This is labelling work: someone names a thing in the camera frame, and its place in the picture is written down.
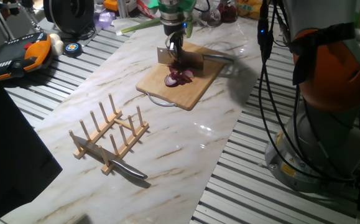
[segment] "red onion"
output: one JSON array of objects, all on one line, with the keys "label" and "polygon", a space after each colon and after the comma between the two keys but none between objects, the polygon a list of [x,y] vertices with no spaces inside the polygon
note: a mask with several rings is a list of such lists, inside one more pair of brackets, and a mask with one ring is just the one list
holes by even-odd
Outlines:
[{"label": "red onion", "polygon": [[168,87],[175,87],[192,82],[195,76],[191,70],[184,70],[178,62],[168,65],[170,74],[165,77],[165,84]]},{"label": "red onion", "polygon": [[188,76],[189,78],[195,77],[191,70],[185,70],[184,72],[182,72],[182,74]]},{"label": "red onion", "polygon": [[165,84],[167,87],[175,87],[178,85],[177,80],[170,77],[170,75],[167,75],[165,78]]}]

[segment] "purple object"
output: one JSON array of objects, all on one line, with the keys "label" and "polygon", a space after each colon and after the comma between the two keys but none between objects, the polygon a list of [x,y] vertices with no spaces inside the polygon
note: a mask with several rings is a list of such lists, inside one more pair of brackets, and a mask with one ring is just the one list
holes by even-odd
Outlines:
[{"label": "purple object", "polygon": [[114,19],[116,19],[114,12],[94,13],[93,16],[94,25],[103,29],[107,29]]}]

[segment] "knife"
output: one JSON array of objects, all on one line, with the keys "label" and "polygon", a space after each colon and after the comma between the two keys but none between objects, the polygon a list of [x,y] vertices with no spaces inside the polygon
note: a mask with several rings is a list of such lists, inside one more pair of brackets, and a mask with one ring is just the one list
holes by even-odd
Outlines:
[{"label": "knife", "polygon": [[[164,65],[170,65],[175,60],[175,54],[171,53],[168,49],[157,48],[157,60],[158,63]],[[224,56],[224,55],[211,55],[211,54],[201,54],[195,52],[181,52],[181,58],[179,59],[180,63],[186,67],[195,68],[198,70],[203,70],[203,61],[211,60],[219,63],[234,63],[234,60]]]},{"label": "knife", "polygon": [[[87,141],[78,136],[76,136],[76,139],[81,147],[83,147],[87,150],[90,150],[94,154],[102,157],[101,149],[96,144],[94,144],[90,141]],[[112,152],[105,150],[105,154],[109,161],[113,162],[121,170],[128,173],[129,175],[132,175],[133,177],[136,177],[136,178],[142,179],[142,180],[145,180],[146,178],[148,178],[148,176],[146,174],[144,174],[141,171],[137,170],[136,168],[130,166],[129,164],[124,163],[123,161],[121,161],[121,158],[119,156],[113,154]]]}]

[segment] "table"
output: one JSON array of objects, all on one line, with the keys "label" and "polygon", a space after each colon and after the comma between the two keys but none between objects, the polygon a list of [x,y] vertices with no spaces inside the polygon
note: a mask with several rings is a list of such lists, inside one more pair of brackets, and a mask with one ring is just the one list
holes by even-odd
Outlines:
[{"label": "table", "polygon": [[[261,60],[256,27],[256,21],[239,18],[214,29],[196,28],[185,40],[237,56],[236,64],[220,73],[192,111],[159,107],[136,90],[136,83],[157,62],[156,47],[163,47],[166,38],[162,26],[137,31],[37,127],[63,171],[33,202],[2,219],[71,223],[87,214],[92,223],[188,223],[257,80]],[[94,130],[90,110],[103,121],[98,102],[110,113],[108,93],[123,118],[129,114],[137,123],[139,105],[150,124],[124,158],[149,176],[146,182],[118,174],[117,169],[105,176],[102,163],[72,155],[75,145],[68,130],[85,138],[79,119],[89,132]],[[118,128],[108,134],[120,139]],[[112,150],[107,135],[98,144]]]}]

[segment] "knife handle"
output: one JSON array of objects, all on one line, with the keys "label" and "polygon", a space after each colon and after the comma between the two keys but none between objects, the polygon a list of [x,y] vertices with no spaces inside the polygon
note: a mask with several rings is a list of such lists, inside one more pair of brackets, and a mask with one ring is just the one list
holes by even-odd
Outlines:
[{"label": "knife handle", "polygon": [[129,164],[125,164],[124,162],[119,162],[119,161],[115,161],[115,160],[112,160],[112,162],[115,163],[121,170],[128,173],[129,175],[132,175],[135,178],[138,178],[141,180],[145,180],[146,178],[148,178],[148,176],[146,174],[144,174],[143,172],[130,166]]},{"label": "knife handle", "polygon": [[212,60],[214,62],[219,62],[219,63],[231,63],[231,64],[234,63],[234,59],[226,57],[224,55],[208,55],[208,54],[204,54],[203,59]]}]

